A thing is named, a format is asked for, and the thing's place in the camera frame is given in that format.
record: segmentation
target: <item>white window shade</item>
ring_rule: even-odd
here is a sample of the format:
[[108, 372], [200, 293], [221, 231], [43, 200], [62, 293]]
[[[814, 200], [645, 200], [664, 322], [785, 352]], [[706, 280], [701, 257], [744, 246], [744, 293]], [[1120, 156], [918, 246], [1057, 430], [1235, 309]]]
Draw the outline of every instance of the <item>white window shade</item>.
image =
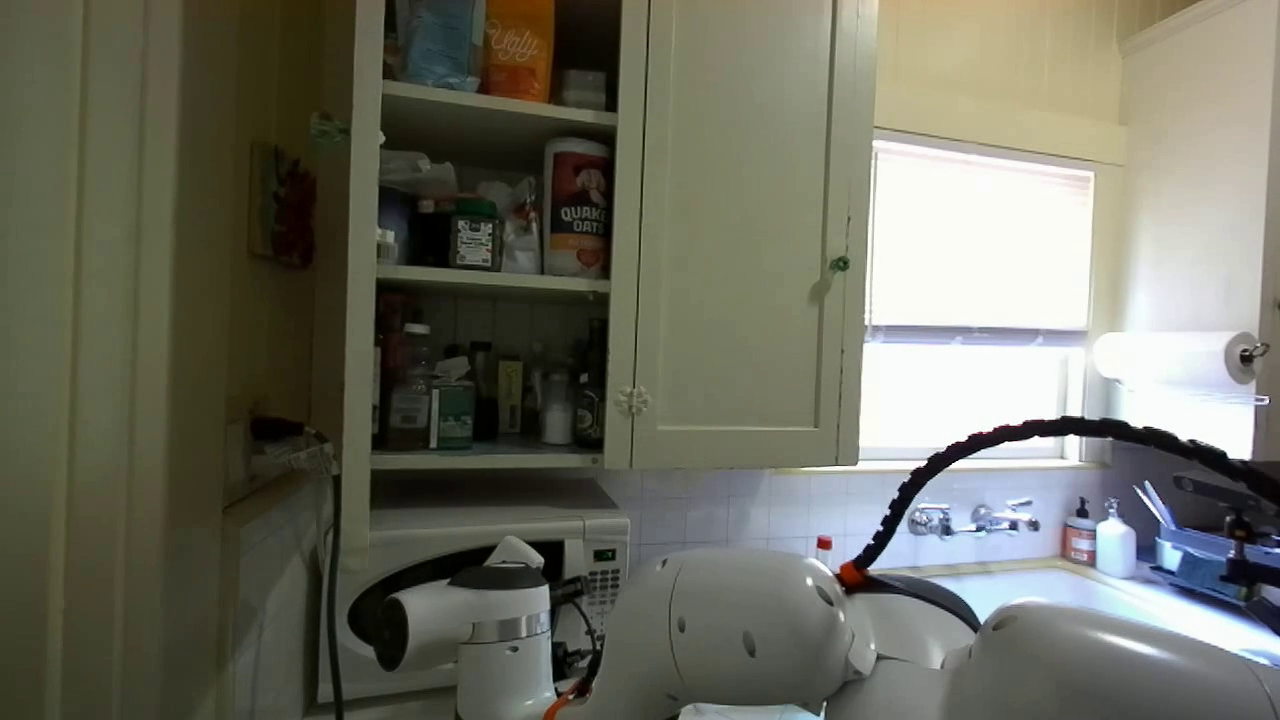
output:
[[871, 322], [1083, 327], [1092, 173], [875, 143]]

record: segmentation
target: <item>cabinet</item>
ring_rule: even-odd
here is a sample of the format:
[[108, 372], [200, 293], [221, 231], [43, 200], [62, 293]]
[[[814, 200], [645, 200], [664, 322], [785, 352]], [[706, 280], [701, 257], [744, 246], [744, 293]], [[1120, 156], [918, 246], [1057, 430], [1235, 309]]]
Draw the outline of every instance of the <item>cabinet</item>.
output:
[[[617, 112], [460, 95], [381, 74], [358, 2], [342, 434], [349, 508], [373, 477], [460, 466], [797, 466], [851, 459], [875, 0], [619, 0]], [[607, 280], [376, 262], [381, 130], [532, 173], [552, 136], [612, 143]], [[373, 317], [411, 287], [440, 337], [566, 344], [607, 318], [604, 451], [373, 446]]]
[[[1213, 0], [1124, 49], [1128, 262], [1120, 322], [1280, 341], [1272, 0]], [[1258, 387], [1116, 387], [1116, 413], [1272, 459], [1280, 365]]]

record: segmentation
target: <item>cabinet shelf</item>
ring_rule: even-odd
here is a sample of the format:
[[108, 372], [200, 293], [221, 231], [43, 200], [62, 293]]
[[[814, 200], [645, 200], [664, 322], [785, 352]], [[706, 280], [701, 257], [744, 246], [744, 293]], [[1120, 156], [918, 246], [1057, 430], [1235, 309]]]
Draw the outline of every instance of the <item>cabinet shelf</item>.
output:
[[568, 102], [532, 102], [384, 80], [384, 130], [394, 136], [394, 143], [426, 149], [440, 159], [484, 168], [539, 168], [539, 151], [550, 140], [607, 140], [617, 130], [617, 116]]
[[376, 268], [381, 285], [406, 287], [471, 287], [471, 293], [528, 293], [528, 297], [607, 297], [607, 280], [587, 276], [515, 276], [515, 272], [460, 272], [460, 268]]
[[600, 451], [539, 444], [471, 444], [464, 451], [373, 451], [373, 471], [448, 471], [448, 466], [600, 466]]

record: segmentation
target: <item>white appliance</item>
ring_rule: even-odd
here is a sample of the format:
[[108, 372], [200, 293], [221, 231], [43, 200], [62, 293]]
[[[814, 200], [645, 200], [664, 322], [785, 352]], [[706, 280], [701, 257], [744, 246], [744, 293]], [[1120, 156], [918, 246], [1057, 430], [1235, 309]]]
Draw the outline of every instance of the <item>white appliance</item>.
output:
[[[505, 538], [521, 534], [544, 555], [544, 576], [585, 580], [585, 615], [604, 635], [604, 618], [617, 604], [632, 518], [593, 483], [593, 479], [432, 479], [432, 483], [394, 483], [376, 497], [370, 515], [370, 545], [343, 550], [335, 580], [335, 635], [342, 672], [349, 701], [410, 697], [430, 688], [452, 688], [452, 655], [417, 658], [402, 672], [384, 672], [370, 642], [351, 635], [349, 613], [381, 580], [397, 572], [440, 576], [484, 555]], [[328, 680], [328, 613], [317, 613], [317, 701], [334, 705]], [[585, 647], [585, 625], [574, 607], [552, 615], [555, 639]]]

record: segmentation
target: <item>window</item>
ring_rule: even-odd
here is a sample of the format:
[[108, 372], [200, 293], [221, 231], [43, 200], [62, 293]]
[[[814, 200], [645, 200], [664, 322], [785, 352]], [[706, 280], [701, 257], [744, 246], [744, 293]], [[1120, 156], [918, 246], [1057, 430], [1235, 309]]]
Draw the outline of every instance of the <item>window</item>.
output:
[[[861, 455], [1082, 413], [1092, 173], [875, 140]], [[1072, 438], [1001, 459], [1072, 459]]]

